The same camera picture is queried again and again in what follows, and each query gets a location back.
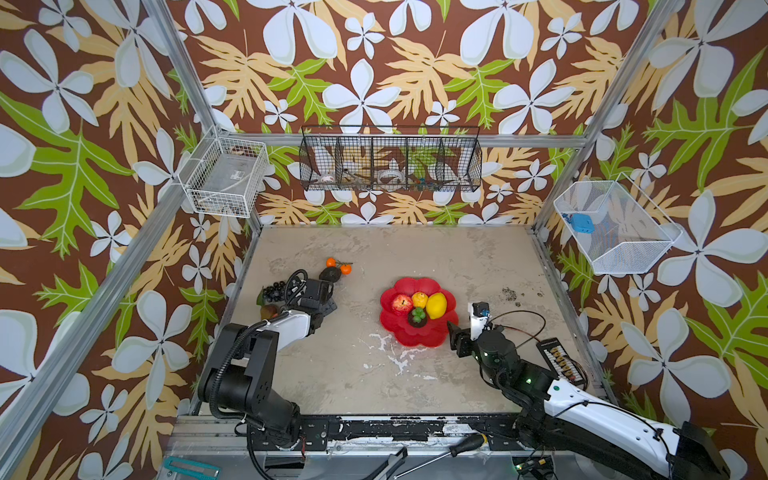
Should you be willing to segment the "dark avocado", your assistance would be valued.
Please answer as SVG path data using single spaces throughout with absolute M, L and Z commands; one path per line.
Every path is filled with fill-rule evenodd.
M 319 275 L 319 279 L 322 281 L 336 283 L 342 277 L 341 269 L 337 266 L 326 267 Z

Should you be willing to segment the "yellow lemon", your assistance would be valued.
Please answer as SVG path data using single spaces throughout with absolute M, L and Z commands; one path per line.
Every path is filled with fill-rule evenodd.
M 447 311 L 447 297 L 442 292 L 430 295 L 425 305 L 425 311 L 430 320 L 442 318 Z

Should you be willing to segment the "small yellow orange fruit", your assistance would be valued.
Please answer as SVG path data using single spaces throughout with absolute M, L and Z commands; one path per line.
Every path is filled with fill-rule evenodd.
M 429 300 L 429 296 L 424 292 L 415 292 L 412 295 L 411 300 L 414 308 L 425 309 Z

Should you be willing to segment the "red apple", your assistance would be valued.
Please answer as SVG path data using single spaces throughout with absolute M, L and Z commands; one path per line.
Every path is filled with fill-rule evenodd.
M 408 295 L 398 294 L 392 300 L 391 308 L 396 313 L 408 314 L 414 308 L 413 300 Z

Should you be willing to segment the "red green fig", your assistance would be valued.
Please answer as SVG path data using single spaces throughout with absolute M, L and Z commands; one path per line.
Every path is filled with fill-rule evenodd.
M 280 308 L 273 304 L 264 305 L 260 309 L 260 318 L 263 321 L 271 321 L 280 313 Z

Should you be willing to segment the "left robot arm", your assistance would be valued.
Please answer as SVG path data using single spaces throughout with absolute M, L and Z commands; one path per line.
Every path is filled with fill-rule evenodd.
M 223 327 L 198 385 L 215 418 L 239 420 L 277 447 L 299 440 L 300 407 L 273 389 L 277 354 L 322 326 L 336 309 L 333 292 L 327 280 L 291 280 L 272 318 Z

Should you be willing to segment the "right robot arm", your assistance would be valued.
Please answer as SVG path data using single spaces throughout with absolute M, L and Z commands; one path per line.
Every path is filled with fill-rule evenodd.
M 712 438 L 684 422 L 655 422 L 603 401 L 519 357 L 497 329 L 473 336 L 448 326 L 450 347 L 472 357 L 481 376 L 520 408 L 515 438 L 535 450 L 570 451 L 631 479 L 727 479 L 731 470 Z

